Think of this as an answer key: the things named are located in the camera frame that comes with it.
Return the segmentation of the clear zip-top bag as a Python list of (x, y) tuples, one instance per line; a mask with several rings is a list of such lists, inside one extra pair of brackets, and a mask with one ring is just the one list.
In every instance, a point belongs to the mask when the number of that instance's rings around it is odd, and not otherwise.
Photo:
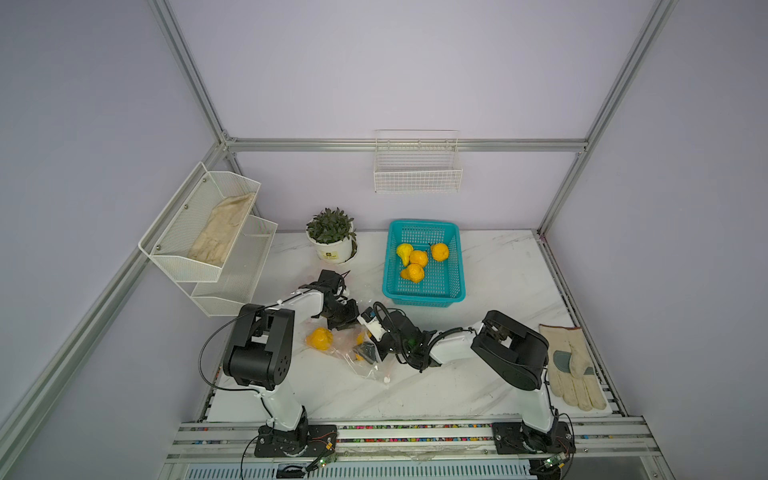
[[(373, 337), (363, 327), (355, 327), (343, 331), (332, 331), (334, 335), (333, 347), (329, 352), (321, 352), (325, 355), (344, 361), (359, 377), (367, 380), (390, 385), (391, 363), (379, 351)], [(366, 334), (364, 343), (355, 347), (356, 338), (361, 333)], [(355, 350), (363, 356), (362, 361), (355, 360)]]

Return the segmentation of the yellow pear bag top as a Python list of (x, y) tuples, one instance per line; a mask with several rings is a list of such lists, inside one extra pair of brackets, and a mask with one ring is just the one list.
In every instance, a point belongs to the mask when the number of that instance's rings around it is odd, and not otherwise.
[(410, 263), (400, 272), (400, 277), (404, 280), (418, 284), (425, 278), (424, 267), (419, 263)]

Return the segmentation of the bright yellow pear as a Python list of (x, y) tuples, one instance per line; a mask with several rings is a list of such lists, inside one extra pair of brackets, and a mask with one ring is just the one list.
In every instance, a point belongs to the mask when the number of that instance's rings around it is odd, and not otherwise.
[(404, 267), (408, 267), (411, 263), (410, 257), (414, 247), (409, 243), (401, 243), (396, 248), (396, 255), (401, 260)]

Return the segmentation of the orange yellow pear bag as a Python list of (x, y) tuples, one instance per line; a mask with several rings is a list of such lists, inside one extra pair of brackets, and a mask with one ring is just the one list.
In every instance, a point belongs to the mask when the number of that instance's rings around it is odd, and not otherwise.
[(431, 257), (435, 262), (444, 262), (450, 258), (451, 251), (445, 243), (433, 244), (430, 247)]

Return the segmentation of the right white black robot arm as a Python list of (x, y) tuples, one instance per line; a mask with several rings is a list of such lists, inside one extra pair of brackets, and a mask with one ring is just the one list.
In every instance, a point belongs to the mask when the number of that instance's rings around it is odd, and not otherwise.
[(519, 391), (517, 412), (522, 425), (541, 435), (557, 424), (544, 373), (549, 343), (544, 336), (498, 310), (466, 327), (443, 331), (417, 328), (400, 310), (375, 302), (357, 317), (376, 347), (422, 373), (449, 363), (479, 358)]

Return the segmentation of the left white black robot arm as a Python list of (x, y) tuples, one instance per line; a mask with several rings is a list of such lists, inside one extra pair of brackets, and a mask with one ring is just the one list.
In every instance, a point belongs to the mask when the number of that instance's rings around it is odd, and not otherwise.
[(305, 408), (296, 400), (287, 376), (297, 324), (323, 317), (332, 326), (356, 320), (358, 308), (346, 289), (346, 275), (323, 270), (318, 279), (298, 287), (271, 305), (244, 305), (227, 341), (222, 370), (234, 386), (225, 392), (254, 394), (262, 402), (271, 426), (294, 432), (306, 422)]

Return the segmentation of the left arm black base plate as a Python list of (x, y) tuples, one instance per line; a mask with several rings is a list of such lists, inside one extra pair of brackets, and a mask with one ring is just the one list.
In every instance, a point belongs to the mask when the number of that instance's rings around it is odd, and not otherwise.
[(338, 437), (336, 425), (300, 425), (293, 431), (281, 431), (261, 426), (254, 442), (256, 458), (317, 457), (335, 447)]

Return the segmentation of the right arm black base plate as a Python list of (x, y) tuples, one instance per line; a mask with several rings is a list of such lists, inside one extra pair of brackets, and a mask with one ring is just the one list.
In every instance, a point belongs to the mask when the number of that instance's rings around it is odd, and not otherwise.
[(575, 451), (574, 435), (568, 424), (555, 420), (547, 432), (523, 423), (495, 422), (491, 424), (496, 452), (500, 455), (571, 454)]

